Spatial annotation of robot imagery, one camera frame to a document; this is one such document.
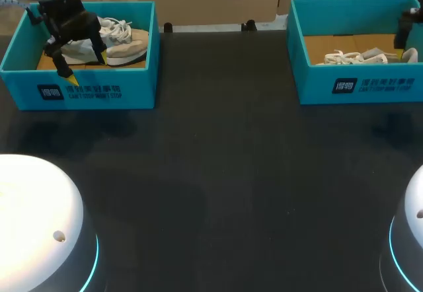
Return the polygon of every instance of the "sneaker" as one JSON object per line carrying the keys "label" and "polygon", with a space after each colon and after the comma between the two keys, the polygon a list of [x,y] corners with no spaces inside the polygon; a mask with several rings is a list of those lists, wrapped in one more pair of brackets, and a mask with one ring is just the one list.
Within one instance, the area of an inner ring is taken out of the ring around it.
{"label": "sneaker", "polygon": [[[133,64],[145,58],[148,47],[148,32],[132,29],[125,20],[98,18],[100,35],[107,45],[107,65],[118,67]],[[90,39],[71,41],[62,48],[63,56],[70,65],[98,63]]]}
{"label": "sneaker", "polygon": [[386,53],[378,48],[371,49],[362,54],[364,59],[369,59],[376,55],[384,54],[388,63],[418,63],[418,52],[415,48],[410,48],[403,53],[401,58],[397,54]]}
{"label": "sneaker", "polygon": [[403,63],[418,63],[418,52],[415,48],[410,48],[403,53],[401,58]]}
{"label": "sneaker", "polygon": [[385,54],[375,54],[373,56],[363,57],[358,52],[346,53],[335,50],[338,53],[325,55],[325,62],[318,65],[348,65],[348,64],[378,64],[388,63],[388,59]]}

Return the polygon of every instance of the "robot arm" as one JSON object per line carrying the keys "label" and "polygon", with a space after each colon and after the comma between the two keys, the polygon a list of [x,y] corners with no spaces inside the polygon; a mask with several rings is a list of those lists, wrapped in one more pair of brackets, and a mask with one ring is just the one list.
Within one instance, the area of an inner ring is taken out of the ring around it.
{"label": "robot arm", "polygon": [[2,0],[26,8],[33,25],[44,22],[52,37],[44,46],[47,56],[52,57],[58,74],[78,85],[72,70],[61,54],[61,47],[70,41],[90,39],[98,62],[107,64],[107,47],[100,36],[101,25],[97,15],[85,10],[81,0],[34,0],[39,2],[40,17],[35,17],[28,5],[13,0]]}

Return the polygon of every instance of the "open box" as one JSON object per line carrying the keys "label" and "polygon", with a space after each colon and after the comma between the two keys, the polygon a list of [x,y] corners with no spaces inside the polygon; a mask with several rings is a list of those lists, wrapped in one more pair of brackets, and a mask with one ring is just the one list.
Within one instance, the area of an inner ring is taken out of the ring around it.
{"label": "open box", "polygon": [[414,24],[406,47],[418,50],[419,63],[313,65],[305,42],[306,36],[389,38],[401,13],[417,7],[417,0],[291,0],[287,44],[300,103],[423,101],[422,25]]}
{"label": "open box", "polygon": [[[75,69],[79,87],[57,71],[36,70],[50,37],[43,24],[22,16],[0,65],[0,75],[20,110],[88,110],[153,108],[159,67],[160,34],[154,2],[84,3],[100,17],[131,22],[149,31],[145,68]],[[31,10],[38,15],[37,5]]]}

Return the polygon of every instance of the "white dome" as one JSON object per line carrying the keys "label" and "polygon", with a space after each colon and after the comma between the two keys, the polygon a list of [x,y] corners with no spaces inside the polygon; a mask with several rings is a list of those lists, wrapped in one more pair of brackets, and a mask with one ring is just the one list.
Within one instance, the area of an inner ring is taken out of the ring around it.
{"label": "white dome", "polygon": [[0,291],[30,291],[70,255],[81,231],[83,202],[57,166],[0,155]]}

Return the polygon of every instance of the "black tabletop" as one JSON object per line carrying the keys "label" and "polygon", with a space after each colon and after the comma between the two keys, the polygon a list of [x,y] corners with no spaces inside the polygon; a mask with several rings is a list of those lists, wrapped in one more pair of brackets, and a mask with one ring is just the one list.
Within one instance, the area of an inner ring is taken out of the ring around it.
{"label": "black tabletop", "polygon": [[382,291],[423,105],[300,106],[285,37],[162,35],[154,110],[19,112],[1,85],[1,151],[74,180],[109,292]]}

